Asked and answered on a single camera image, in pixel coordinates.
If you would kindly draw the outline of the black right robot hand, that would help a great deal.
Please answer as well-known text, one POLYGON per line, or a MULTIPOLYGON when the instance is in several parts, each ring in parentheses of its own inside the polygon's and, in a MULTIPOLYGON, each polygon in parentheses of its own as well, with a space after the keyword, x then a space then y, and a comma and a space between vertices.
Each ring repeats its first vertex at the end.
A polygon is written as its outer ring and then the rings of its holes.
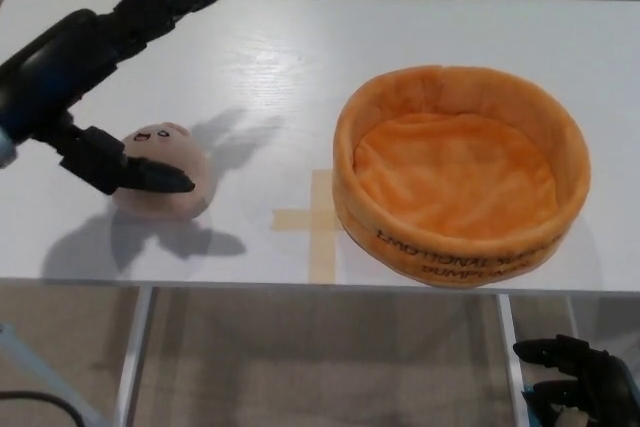
POLYGON ((639 387, 621 358, 561 334, 518 341, 513 351, 526 363, 567 376, 538 382, 522 393, 539 426, 556 426, 561 414, 571 411, 584 414, 588 426, 639 424, 639 387))

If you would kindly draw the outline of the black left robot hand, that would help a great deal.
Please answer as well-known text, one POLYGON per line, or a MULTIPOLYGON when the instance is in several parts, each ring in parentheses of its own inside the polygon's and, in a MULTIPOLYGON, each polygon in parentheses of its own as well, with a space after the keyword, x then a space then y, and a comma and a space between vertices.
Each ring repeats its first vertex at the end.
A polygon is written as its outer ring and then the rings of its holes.
POLYGON ((217 1, 121 0, 107 14, 76 10, 16 52, 1 66, 1 165, 35 139, 56 150, 63 168, 107 195, 119 188, 193 191, 184 171, 127 156, 123 142, 97 127, 77 127, 69 110, 119 63, 217 1))

